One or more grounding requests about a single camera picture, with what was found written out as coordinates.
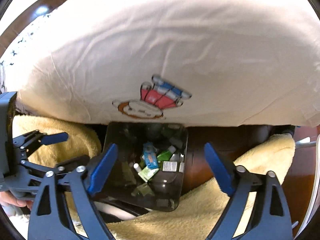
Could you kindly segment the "person's left hand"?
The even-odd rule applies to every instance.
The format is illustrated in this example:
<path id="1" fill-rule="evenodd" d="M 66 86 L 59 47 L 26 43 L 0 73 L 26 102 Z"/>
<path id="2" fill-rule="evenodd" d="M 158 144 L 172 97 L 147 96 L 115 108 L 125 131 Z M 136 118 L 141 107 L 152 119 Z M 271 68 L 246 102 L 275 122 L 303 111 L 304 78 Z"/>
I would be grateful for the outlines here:
<path id="1" fill-rule="evenodd" d="M 27 207 L 29 210 L 33 207 L 33 201 L 17 199 L 10 191 L 0 192 L 0 201 L 2 206 Z"/>

